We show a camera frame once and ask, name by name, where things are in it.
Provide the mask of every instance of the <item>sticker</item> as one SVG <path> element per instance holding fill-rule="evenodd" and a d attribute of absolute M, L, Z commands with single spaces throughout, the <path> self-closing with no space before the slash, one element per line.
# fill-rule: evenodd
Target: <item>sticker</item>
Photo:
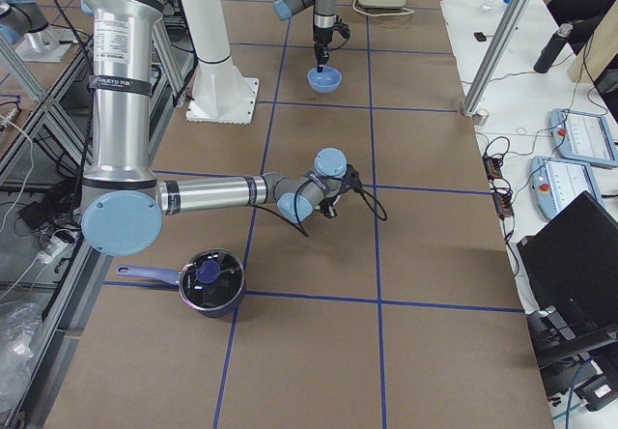
<path fill-rule="evenodd" d="M 128 23 L 117 20 L 95 21 L 95 62 L 128 64 Z"/>
<path fill-rule="evenodd" d="M 606 395 L 608 395 L 610 392 L 611 392 L 611 388 L 607 384 L 605 384 L 604 386 L 601 386 L 595 390 L 595 395 L 597 395 L 597 398 L 603 398 Z"/>

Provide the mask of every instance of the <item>blue bowl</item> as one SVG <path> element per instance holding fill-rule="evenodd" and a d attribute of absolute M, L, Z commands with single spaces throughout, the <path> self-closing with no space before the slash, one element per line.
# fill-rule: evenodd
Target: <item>blue bowl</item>
<path fill-rule="evenodd" d="M 341 74 L 337 69 L 330 66 L 325 66 L 322 72 L 318 72 L 316 68 L 307 72 L 307 80 L 309 86 L 321 94 L 332 93 L 341 84 Z"/>

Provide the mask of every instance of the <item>plastic bag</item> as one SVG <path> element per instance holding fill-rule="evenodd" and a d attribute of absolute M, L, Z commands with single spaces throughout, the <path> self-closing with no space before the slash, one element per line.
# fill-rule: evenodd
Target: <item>plastic bag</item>
<path fill-rule="evenodd" d="M 42 324 L 36 303 L 0 305 L 0 414 L 12 409 L 28 388 L 34 364 L 30 343 Z"/>

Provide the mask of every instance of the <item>metal leg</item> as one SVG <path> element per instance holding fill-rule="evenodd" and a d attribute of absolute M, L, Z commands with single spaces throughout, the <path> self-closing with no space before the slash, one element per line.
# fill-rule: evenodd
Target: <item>metal leg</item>
<path fill-rule="evenodd" d="M 525 11 L 528 1 L 529 0 L 512 0 L 509 7 L 507 7 L 506 13 L 495 30 L 492 43 L 487 49 L 479 71 L 476 73 L 476 76 L 474 76 L 470 90 L 463 102 L 462 113 L 464 115 L 471 117 L 476 112 L 476 107 L 492 78 L 498 62 L 500 62 L 502 53 L 506 50 L 509 40 Z"/>
<path fill-rule="evenodd" d="M 163 65 L 163 70 L 165 71 L 165 74 L 167 74 L 167 79 L 172 87 L 174 97 L 179 100 L 179 105 L 177 106 L 181 106 L 184 103 L 184 93 L 181 93 L 184 80 L 181 75 L 181 69 L 179 68 L 176 58 L 172 53 L 172 43 L 167 35 L 167 30 L 165 29 L 165 24 L 162 19 L 154 24 L 153 42 L 154 49 L 156 49 L 158 58 L 161 60 L 161 65 Z"/>

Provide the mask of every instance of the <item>connector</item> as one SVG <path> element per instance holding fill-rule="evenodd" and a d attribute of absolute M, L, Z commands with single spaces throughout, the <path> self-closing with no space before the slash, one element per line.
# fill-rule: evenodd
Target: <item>connector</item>
<path fill-rule="evenodd" d="M 37 260 L 48 265 L 53 262 L 58 255 L 65 251 L 69 245 L 75 244 L 75 235 L 70 231 L 57 232 L 49 240 L 45 250 L 37 254 Z"/>
<path fill-rule="evenodd" d="M 501 162 L 499 159 L 490 157 L 487 154 L 483 155 L 483 166 L 485 167 L 485 173 L 487 174 L 488 180 L 493 181 L 502 178 L 500 164 Z"/>
<path fill-rule="evenodd" d="M 513 217 L 510 195 L 507 196 L 495 190 L 492 192 L 492 199 L 495 211 L 500 219 Z"/>

